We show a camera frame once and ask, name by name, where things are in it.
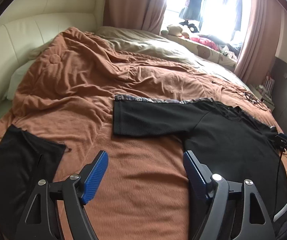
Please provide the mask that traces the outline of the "black t-shirt floral trim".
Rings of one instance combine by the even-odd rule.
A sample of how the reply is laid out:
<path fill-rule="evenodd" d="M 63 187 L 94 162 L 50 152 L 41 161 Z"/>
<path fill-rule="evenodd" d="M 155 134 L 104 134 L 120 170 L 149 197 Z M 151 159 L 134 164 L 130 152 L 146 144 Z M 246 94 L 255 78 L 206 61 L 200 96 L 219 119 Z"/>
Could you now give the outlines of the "black t-shirt floral trim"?
<path fill-rule="evenodd" d="M 150 99 L 119 94 L 113 133 L 128 137 L 175 135 L 186 151 L 227 180 L 251 179 L 270 217 L 287 202 L 287 175 L 274 139 L 277 129 L 240 107 L 211 98 Z"/>

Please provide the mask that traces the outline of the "orange-brown quilt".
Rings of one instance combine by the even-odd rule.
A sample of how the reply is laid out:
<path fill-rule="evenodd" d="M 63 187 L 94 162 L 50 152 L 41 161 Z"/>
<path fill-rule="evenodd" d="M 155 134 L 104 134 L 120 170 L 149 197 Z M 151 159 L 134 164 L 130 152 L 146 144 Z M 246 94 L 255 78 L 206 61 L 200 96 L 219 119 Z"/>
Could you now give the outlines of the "orange-brown quilt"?
<path fill-rule="evenodd" d="M 14 125 L 65 144 L 53 181 L 79 173 L 106 151 L 107 172 L 85 207 L 99 239 L 188 239 L 204 214 L 189 198 L 186 150 L 178 137 L 113 133 L 119 94 L 211 98 L 280 131 L 269 109 L 241 86 L 182 63 L 114 50 L 103 38 L 76 28 L 63 31 L 23 77 L 11 109 L 0 119 L 0 141 Z"/>

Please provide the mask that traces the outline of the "white bedside cabinet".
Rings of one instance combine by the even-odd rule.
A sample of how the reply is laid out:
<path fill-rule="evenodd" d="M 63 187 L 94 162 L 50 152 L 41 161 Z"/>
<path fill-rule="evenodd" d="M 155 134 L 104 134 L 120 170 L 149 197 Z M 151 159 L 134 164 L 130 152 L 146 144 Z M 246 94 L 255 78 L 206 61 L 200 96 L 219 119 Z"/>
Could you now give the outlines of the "white bedside cabinet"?
<path fill-rule="evenodd" d="M 248 85 L 248 87 L 255 95 L 255 97 L 258 98 L 260 102 L 264 103 L 271 110 L 271 112 L 275 109 L 275 105 L 272 101 L 272 98 L 268 96 L 266 89 L 262 85 L 259 85 L 257 87 L 254 87 L 253 85 Z"/>

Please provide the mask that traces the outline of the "striped paper bag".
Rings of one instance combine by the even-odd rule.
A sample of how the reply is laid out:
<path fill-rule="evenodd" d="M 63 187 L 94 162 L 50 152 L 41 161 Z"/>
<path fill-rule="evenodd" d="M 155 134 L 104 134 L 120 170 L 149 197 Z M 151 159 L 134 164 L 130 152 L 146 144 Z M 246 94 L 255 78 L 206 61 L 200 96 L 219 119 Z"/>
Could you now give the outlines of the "striped paper bag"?
<path fill-rule="evenodd" d="M 269 96 L 269 97 L 272 96 L 274 84 L 275 84 L 275 80 L 271 77 L 270 72 L 267 72 L 266 76 L 263 80 L 262 86 L 263 86 L 263 90 L 264 90 L 265 94 L 267 94 L 267 96 Z"/>

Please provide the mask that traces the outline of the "small folded black garment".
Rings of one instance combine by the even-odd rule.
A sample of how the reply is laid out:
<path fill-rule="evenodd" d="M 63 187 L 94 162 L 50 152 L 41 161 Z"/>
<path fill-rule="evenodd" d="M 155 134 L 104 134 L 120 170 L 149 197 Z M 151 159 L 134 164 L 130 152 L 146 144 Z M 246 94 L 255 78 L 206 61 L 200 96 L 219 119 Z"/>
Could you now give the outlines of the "small folded black garment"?
<path fill-rule="evenodd" d="M 0 141 L 0 230 L 14 239 L 39 180 L 53 181 L 66 146 L 11 125 Z"/>

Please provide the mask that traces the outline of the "right pink curtain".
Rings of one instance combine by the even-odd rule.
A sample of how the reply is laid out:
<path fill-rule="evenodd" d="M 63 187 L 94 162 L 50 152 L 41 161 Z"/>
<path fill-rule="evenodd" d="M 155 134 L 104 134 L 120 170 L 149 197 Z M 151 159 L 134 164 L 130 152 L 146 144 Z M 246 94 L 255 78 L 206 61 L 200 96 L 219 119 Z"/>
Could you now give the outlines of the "right pink curtain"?
<path fill-rule="evenodd" d="M 274 64 L 282 11 L 277 0 L 251 0 L 248 30 L 235 68 L 246 85 L 261 84 Z"/>

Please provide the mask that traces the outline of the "pink curtain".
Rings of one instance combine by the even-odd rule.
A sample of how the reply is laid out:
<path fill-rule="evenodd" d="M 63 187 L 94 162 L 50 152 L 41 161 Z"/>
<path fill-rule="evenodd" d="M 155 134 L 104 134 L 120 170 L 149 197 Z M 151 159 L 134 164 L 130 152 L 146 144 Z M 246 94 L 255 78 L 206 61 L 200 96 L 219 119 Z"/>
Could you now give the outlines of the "pink curtain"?
<path fill-rule="evenodd" d="M 248 30 L 235 68 L 246 85 L 261 84 L 274 64 L 282 11 L 277 0 L 251 0 Z"/>
<path fill-rule="evenodd" d="M 103 25 L 159 34 L 166 0 L 105 0 Z"/>

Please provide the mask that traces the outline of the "bear print cushion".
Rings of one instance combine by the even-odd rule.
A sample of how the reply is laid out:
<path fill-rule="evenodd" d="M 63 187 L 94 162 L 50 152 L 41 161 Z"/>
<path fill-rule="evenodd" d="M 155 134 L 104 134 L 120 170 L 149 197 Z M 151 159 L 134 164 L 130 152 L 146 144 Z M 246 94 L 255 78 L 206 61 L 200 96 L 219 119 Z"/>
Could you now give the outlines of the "bear print cushion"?
<path fill-rule="evenodd" d="M 198 42 L 172 35 L 167 35 L 167 38 L 184 46 L 195 55 L 213 63 L 217 63 L 223 67 L 234 69 L 237 65 L 236 60 Z"/>

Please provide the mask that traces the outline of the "white pillow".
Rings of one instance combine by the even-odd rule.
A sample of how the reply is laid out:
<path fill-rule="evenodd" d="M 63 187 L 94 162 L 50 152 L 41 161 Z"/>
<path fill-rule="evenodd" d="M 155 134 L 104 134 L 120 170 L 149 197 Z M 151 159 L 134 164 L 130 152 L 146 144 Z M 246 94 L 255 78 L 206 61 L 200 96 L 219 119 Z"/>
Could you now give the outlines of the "white pillow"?
<path fill-rule="evenodd" d="M 31 67 L 31 65 L 34 62 L 35 62 L 35 60 L 28 61 L 27 63 L 25 63 L 24 65 L 19 67 L 17 70 L 15 70 L 15 72 L 12 74 L 9 87 L 5 93 L 5 98 L 7 100 L 9 100 L 9 101 L 13 100 L 13 98 L 15 96 L 15 92 L 16 92 L 19 84 L 21 83 L 26 72 L 28 71 L 28 69 Z"/>

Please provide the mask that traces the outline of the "red cloth on sill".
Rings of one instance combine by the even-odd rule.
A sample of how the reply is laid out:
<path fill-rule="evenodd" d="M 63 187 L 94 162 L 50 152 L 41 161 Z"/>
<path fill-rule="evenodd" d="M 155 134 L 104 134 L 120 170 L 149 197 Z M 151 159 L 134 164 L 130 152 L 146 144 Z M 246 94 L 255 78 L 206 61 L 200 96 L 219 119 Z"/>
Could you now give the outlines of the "red cloth on sill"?
<path fill-rule="evenodd" d="M 190 37 L 190 40 L 200 43 L 204 46 L 207 46 L 213 50 L 219 51 L 218 46 L 210 39 L 206 38 L 206 37 L 199 37 L 199 36 L 195 36 L 195 37 Z"/>

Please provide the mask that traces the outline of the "beige bed sheet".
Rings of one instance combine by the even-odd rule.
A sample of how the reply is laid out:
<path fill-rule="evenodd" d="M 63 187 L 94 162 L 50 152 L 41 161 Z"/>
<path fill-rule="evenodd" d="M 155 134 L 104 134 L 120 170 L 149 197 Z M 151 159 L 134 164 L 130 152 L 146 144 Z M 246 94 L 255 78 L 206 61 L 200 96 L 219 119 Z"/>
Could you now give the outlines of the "beige bed sheet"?
<path fill-rule="evenodd" d="M 196 70 L 213 75 L 225 81 L 249 89 L 234 73 L 234 69 L 223 67 L 205 60 L 190 52 L 184 46 L 167 37 L 143 30 L 131 30 L 115 27 L 100 27 L 95 34 L 108 41 L 111 48 L 119 51 L 144 54 L 160 59 L 187 64 Z"/>

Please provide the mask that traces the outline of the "plush toy on sill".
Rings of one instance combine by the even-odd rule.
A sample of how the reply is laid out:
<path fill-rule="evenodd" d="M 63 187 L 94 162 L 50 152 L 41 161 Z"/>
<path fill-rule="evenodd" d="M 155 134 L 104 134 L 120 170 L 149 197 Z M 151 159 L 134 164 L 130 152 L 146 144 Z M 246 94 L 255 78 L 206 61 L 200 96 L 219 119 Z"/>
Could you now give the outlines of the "plush toy on sill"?
<path fill-rule="evenodd" d="M 165 29 L 162 29 L 160 31 L 160 35 L 162 37 L 167 37 L 168 35 L 171 35 L 171 36 L 184 37 L 184 38 L 189 39 L 191 36 L 191 32 L 180 24 L 171 24 L 171 25 L 168 25 Z"/>

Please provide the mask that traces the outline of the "cream padded headboard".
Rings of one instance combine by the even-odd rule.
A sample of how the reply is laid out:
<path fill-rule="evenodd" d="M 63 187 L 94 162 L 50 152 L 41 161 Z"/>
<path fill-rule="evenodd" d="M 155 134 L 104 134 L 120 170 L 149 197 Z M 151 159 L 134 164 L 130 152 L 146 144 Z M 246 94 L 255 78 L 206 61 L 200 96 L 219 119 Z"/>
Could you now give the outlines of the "cream padded headboard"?
<path fill-rule="evenodd" d="M 29 53 L 70 27 L 102 26 L 105 0 L 14 0 L 0 16 L 0 100 Z"/>

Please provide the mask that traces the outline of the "left pink curtain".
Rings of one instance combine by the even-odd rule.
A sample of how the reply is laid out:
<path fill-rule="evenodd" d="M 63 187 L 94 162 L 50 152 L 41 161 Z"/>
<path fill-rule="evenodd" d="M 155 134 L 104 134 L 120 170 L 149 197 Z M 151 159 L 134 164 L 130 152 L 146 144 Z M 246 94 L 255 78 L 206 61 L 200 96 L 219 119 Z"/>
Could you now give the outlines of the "left pink curtain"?
<path fill-rule="evenodd" d="M 159 34 L 166 0 L 105 0 L 103 25 Z"/>

